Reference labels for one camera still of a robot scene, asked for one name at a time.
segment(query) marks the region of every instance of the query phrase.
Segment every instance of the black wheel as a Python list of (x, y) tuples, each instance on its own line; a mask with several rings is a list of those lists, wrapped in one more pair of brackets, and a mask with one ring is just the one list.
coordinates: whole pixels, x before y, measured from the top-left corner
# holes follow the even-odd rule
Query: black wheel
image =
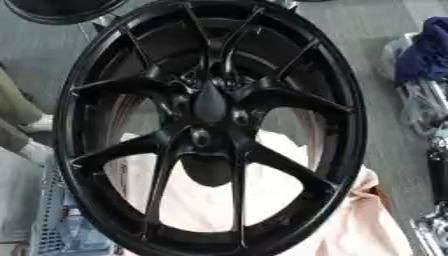
[[(120, 142), (123, 123), (147, 98), (157, 107), (160, 129)], [(314, 120), (320, 150), (315, 168), (255, 140), (267, 113), (280, 107)], [(290, 248), (346, 196), (366, 143), (361, 92), (335, 46), (302, 17), (255, 0), (164, 0), (121, 18), (73, 67), (54, 128), (62, 175), (83, 213), (120, 245), (153, 256), (265, 256)], [(157, 164), (142, 212), (111, 184), (104, 166), (145, 153), (156, 154)], [(230, 182), (228, 231), (192, 232), (160, 220), (179, 159), (202, 185)], [(194, 170), (218, 160), (229, 171), (218, 182)], [(304, 187), (288, 206), (254, 225), (244, 222), (250, 163), (287, 173)]]
[(76, 24), (93, 20), (120, 7), (126, 0), (4, 0), (18, 16), (48, 25)]

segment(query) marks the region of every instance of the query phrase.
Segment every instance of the gray pants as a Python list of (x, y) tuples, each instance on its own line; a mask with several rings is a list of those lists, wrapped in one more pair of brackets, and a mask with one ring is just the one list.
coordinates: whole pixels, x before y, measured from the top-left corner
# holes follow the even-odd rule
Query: gray pants
[(25, 99), (14, 81), (0, 68), (0, 147), (19, 152), (29, 141), (16, 128), (38, 121), (43, 113)]

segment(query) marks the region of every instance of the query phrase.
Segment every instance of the pink cloth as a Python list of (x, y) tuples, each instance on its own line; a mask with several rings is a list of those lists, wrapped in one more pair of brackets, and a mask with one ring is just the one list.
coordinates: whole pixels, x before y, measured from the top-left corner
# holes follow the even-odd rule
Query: pink cloth
[[(308, 165), (306, 147), (296, 146), (284, 135), (262, 131), (259, 141)], [(154, 155), (128, 158), (127, 198), (143, 211), (149, 191)], [(280, 171), (261, 165), (247, 170), (246, 225), (258, 223), (285, 207), (302, 191), (302, 184)], [(409, 256), (412, 250), (380, 199), (367, 193), (378, 184), (377, 175), (363, 167), (352, 192), (335, 213), (309, 238), (281, 256)], [(230, 184), (218, 188), (200, 186), (178, 163), (161, 206), (164, 224), (197, 231), (225, 231), (232, 225)]]

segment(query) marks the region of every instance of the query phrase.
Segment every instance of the center cap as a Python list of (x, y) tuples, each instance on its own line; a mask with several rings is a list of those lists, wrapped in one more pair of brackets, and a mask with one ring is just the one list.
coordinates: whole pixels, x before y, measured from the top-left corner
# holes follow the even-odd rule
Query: center cap
[(207, 81), (196, 99), (195, 115), (208, 124), (214, 124), (225, 117), (226, 108), (227, 103), (222, 93), (211, 81)]

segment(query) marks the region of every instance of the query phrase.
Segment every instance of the blue plastic crate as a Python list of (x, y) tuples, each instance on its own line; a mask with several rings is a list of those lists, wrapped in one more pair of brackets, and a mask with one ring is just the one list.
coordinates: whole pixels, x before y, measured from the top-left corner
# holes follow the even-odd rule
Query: blue plastic crate
[(33, 225), (29, 256), (110, 256), (114, 244), (105, 250), (65, 251), (59, 225), (63, 219), (64, 198), (68, 193), (59, 176), (57, 164), (49, 159), (42, 178), (42, 192), (36, 221)]

